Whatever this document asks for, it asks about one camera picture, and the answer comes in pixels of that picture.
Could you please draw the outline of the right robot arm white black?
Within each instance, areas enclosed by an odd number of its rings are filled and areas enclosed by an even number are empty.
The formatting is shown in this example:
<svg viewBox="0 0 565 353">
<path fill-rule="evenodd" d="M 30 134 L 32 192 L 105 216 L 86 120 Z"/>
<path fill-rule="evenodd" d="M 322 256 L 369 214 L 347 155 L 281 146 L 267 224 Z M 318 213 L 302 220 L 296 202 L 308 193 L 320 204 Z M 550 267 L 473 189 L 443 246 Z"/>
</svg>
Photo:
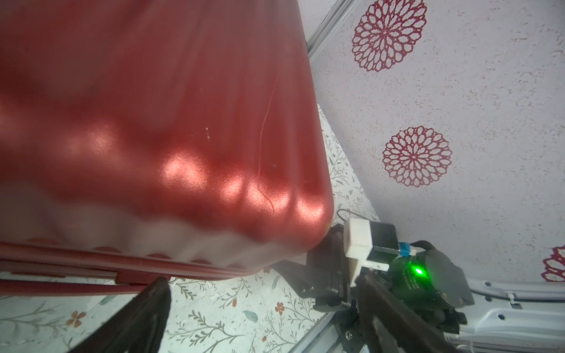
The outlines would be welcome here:
<svg viewBox="0 0 565 353">
<path fill-rule="evenodd" d="M 324 313 L 296 352 L 562 352 L 564 285 L 473 279 L 427 241 L 350 219 L 275 271 Z"/>
</svg>

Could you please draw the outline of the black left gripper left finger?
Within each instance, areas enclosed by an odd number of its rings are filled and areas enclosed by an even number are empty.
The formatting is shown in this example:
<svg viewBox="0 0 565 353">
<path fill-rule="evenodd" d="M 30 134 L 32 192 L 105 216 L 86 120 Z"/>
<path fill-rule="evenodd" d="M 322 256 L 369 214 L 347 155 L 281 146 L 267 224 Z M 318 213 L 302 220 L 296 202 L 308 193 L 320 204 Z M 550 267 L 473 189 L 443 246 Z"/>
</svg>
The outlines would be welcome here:
<svg viewBox="0 0 565 353">
<path fill-rule="evenodd" d="M 161 277 L 147 286 L 72 352 L 158 352 L 172 294 Z"/>
</svg>

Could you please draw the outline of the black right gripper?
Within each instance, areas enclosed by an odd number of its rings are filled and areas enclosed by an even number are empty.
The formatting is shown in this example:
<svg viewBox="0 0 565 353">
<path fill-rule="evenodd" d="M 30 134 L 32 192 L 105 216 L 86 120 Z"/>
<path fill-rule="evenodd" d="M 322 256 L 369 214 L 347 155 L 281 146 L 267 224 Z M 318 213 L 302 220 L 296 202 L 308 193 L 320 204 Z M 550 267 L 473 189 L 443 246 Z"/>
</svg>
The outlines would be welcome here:
<svg viewBox="0 0 565 353">
<path fill-rule="evenodd" d="M 344 226 L 334 225 L 306 254 L 304 264 L 280 261 L 273 269 L 302 299 L 313 299 L 317 311 L 345 311 L 356 306 L 350 287 L 350 262 L 344 253 Z"/>
</svg>

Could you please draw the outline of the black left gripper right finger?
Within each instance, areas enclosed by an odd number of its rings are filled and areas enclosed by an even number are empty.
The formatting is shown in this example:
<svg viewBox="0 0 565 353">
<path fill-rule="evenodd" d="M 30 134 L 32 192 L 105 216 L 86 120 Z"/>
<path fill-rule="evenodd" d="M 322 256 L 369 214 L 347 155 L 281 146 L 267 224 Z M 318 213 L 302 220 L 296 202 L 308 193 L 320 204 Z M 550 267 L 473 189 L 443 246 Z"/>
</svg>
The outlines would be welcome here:
<svg viewBox="0 0 565 353">
<path fill-rule="evenodd" d="M 360 275 L 360 328 L 370 352 L 456 352 L 457 349 L 370 275 Z"/>
</svg>

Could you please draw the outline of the red hard-shell suitcase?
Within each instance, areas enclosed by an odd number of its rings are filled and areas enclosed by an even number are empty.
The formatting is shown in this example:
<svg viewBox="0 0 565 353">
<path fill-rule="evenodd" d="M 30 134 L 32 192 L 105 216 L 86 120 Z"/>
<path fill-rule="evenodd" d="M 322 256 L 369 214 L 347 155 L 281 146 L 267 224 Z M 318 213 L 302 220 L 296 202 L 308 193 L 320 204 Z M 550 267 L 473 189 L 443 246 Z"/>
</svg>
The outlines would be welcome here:
<svg viewBox="0 0 565 353">
<path fill-rule="evenodd" d="M 229 279 L 333 193 L 296 1 L 3 1 L 1 270 Z"/>
</svg>

